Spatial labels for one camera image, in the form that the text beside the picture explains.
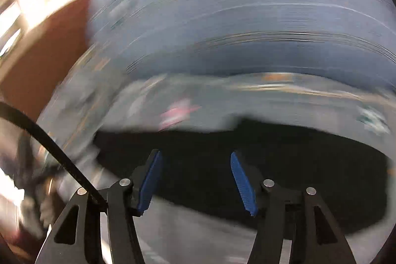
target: dark surface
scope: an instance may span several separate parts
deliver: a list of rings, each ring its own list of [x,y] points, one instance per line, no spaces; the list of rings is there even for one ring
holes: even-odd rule
[[[244,120],[233,132],[98,132],[98,161],[120,178],[151,149],[164,156],[157,195],[254,228],[244,210],[230,155],[241,148],[264,177],[291,189],[313,186],[349,234],[380,220],[387,205],[387,159],[362,143],[312,129]]]

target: metal pin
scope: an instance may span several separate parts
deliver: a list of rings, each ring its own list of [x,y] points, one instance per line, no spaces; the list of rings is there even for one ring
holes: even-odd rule
[[[83,187],[80,187],[77,190],[77,194],[79,194],[79,195],[85,195],[86,193],[87,193],[87,191]]]
[[[120,186],[128,186],[131,181],[128,178],[124,178],[120,180]]]
[[[263,181],[263,184],[265,187],[274,187],[275,183],[271,179],[266,179]]]
[[[306,189],[306,193],[308,194],[308,195],[315,195],[316,194],[316,189],[315,188],[313,188],[313,187],[308,187],[307,189]]]

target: blue rubber fingertip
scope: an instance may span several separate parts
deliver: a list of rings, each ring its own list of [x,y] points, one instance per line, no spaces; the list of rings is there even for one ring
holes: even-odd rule
[[[255,216],[259,210],[256,204],[256,194],[235,152],[231,154],[231,171],[245,209],[250,212],[251,216]]]
[[[146,178],[144,179],[140,192],[139,192],[139,204],[137,210],[144,212],[148,209],[154,190],[157,186],[158,179],[160,178],[162,170],[162,155],[158,151],[152,161],[150,168],[147,172]]]

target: brown wall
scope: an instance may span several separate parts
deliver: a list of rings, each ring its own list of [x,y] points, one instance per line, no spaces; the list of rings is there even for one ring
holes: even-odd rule
[[[33,120],[37,120],[55,87],[88,48],[85,35],[88,2],[75,0],[47,18],[37,32],[32,30],[30,33],[38,34],[41,29],[40,36],[0,81],[8,102]]]

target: silver screw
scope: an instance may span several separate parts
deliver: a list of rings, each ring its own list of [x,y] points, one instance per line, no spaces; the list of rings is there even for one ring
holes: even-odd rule
[[[316,194],[316,189],[315,188],[313,188],[313,187],[308,187],[307,189],[306,189],[306,193],[308,194],[308,195],[315,195]]]
[[[83,187],[80,187],[77,190],[77,194],[79,194],[79,195],[85,195],[86,193],[87,193],[87,191]]]
[[[263,184],[265,187],[274,187],[275,183],[271,179],[266,179],[263,181]]]
[[[120,186],[128,186],[131,181],[128,178],[124,178],[120,180]]]

